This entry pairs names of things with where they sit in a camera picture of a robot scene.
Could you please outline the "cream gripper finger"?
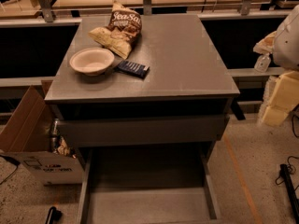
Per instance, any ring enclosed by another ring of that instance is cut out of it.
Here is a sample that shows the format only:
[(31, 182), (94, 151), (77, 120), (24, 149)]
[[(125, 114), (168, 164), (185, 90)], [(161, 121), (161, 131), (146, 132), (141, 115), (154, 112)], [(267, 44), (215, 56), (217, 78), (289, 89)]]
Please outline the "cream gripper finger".
[(277, 32), (274, 31), (256, 43), (253, 47), (253, 51), (259, 54), (272, 53), (276, 33)]

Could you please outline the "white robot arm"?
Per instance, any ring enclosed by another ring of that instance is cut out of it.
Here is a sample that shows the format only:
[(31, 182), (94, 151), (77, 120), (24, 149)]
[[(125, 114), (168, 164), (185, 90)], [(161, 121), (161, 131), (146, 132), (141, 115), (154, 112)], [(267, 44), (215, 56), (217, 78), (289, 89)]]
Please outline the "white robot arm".
[(259, 54), (254, 68), (265, 72), (270, 62), (286, 70), (299, 70), (299, 5), (278, 26), (276, 31), (255, 44)]

